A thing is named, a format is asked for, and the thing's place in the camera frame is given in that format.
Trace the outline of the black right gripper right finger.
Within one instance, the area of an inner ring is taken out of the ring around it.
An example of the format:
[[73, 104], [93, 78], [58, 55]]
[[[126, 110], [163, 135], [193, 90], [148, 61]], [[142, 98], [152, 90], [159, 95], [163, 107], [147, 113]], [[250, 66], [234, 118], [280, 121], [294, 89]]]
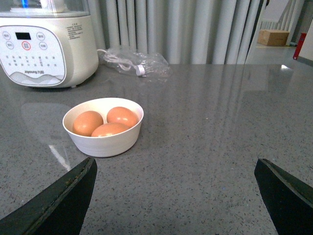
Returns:
[[311, 235], [313, 188], [267, 159], [258, 159], [254, 175], [277, 233]]

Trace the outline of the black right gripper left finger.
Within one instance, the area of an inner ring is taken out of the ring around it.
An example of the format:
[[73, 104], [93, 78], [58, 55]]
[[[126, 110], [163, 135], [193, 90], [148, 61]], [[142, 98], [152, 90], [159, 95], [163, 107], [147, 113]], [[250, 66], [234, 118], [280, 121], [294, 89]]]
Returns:
[[86, 158], [0, 221], [2, 235], [78, 235], [92, 198], [97, 163]]

